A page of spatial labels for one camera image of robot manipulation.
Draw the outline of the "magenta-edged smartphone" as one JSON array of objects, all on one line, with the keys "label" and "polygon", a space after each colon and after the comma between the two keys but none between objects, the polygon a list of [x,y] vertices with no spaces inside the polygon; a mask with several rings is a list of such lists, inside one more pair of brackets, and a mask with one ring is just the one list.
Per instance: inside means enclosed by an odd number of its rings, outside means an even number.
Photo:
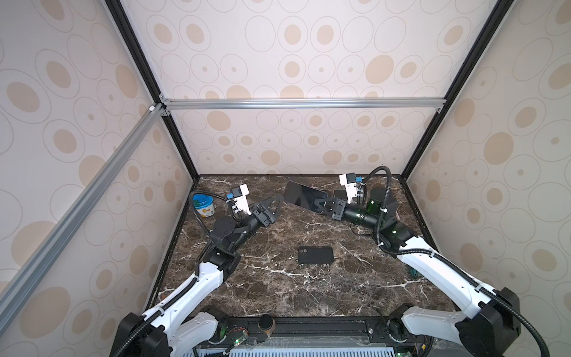
[{"label": "magenta-edged smartphone", "polygon": [[294,181],[285,186],[285,202],[315,213],[320,213],[324,209],[324,200],[328,198],[327,192]]}]

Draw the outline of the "black phone case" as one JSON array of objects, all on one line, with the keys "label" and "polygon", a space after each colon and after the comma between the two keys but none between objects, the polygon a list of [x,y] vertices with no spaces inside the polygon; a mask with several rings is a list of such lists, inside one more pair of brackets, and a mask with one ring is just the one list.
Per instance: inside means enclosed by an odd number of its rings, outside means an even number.
[{"label": "black phone case", "polygon": [[330,265],[335,261],[331,246],[301,246],[297,251],[300,265]]}]

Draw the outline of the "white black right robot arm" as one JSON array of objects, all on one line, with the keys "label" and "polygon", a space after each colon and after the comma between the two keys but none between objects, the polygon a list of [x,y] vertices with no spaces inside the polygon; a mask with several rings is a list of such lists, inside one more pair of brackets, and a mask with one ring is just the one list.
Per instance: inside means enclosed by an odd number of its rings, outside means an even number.
[{"label": "white black right robot arm", "polygon": [[394,342],[430,336],[462,345],[473,356],[502,356],[526,329],[541,356],[550,355],[544,338],[521,315],[519,298],[510,289],[497,290],[473,277],[392,217],[386,208],[368,212],[339,197],[327,199],[322,205],[324,214],[333,220],[370,228],[381,251],[415,269],[458,307],[457,312],[446,312],[404,303],[388,318]]}]

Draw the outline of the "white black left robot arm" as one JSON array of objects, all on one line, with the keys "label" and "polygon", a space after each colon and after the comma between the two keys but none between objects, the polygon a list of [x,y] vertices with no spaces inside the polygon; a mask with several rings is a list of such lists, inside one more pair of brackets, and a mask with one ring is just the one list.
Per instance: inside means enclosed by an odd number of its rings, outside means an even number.
[{"label": "white black left robot arm", "polygon": [[165,299],[141,315],[129,313],[118,325],[111,356],[182,356],[215,336],[223,316],[191,313],[236,270],[239,249],[261,228],[276,223],[284,197],[278,194],[254,204],[236,221],[222,217],[205,232],[208,242],[195,271]]}]

